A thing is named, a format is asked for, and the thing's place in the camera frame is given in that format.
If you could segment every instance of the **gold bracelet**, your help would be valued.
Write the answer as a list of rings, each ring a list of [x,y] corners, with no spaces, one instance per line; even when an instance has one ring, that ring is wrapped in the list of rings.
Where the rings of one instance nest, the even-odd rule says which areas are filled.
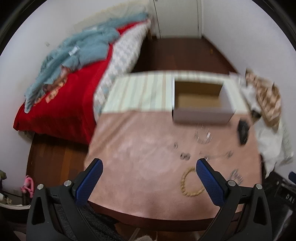
[[[181,178],[181,192],[184,196],[188,196],[188,197],[195,197],[195,196],[198,196],[200,195],[204,190],[204,186],[197,192],[193,192],[193,193],[190,193],[190,192],[187,192],[186,189],[185,189],[185,178],[187,177],[187,175],[190,173],[190,172],[193,172],[195,171],[195,167],[190,167],[188,168],[182,175],[182,178]]]

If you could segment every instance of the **brown bag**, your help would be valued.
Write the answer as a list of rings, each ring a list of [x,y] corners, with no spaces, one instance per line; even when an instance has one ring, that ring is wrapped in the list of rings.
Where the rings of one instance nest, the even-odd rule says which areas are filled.
[[[256,88],[257,102],[266,125],[277,131],[281,117],[281,95],[278,87],[271,81],[258,77],[249,69],[246,70],[246,83]]]

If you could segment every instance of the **pink tablecloth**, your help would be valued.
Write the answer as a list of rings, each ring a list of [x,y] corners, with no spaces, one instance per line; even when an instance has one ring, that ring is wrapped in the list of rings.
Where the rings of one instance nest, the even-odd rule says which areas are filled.
[[[198,144],[196,126],[176,125],[169,112],[102,114],[89,147],[85,168],[94,158],[104,164],[103,174],[89,200],[103,207],[130,215],[162,220],[199,220],[213,218],[214,206],[206,191],[196,197],[182,195],[180,180],[188,167],[205,154],[233,156],[209,160],[214,170],[226,179],[235,169],[243,176],[243,186],[261,182],[261,167],[254,129],[245,146],[239,145],[237,124],[247,115],[234,115],[226,126],[207,126],[213,138]],[[188,161],[180,154],[190,153]],[[195,173],[186,179],[186,188],[202,187]]]

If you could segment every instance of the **green object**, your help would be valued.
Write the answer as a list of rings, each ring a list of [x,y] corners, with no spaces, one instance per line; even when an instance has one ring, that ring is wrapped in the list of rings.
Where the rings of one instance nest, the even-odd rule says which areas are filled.
[[[0,170],[0,178],[1,178],[2,180],[4,180],[4,179],[7,178],[6,173],[3,172],[3,171],[1,171],[1,170]]]

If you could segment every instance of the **striped cloth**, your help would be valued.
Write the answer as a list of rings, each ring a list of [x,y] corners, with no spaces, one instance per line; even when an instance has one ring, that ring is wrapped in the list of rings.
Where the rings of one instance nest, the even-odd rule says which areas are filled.
[[[154,71],[133,73],[115,80],[102,113],[172,111],[172,79],[224,84],[236,114],[248,108],[237,83],[228,75],[201,71]]]

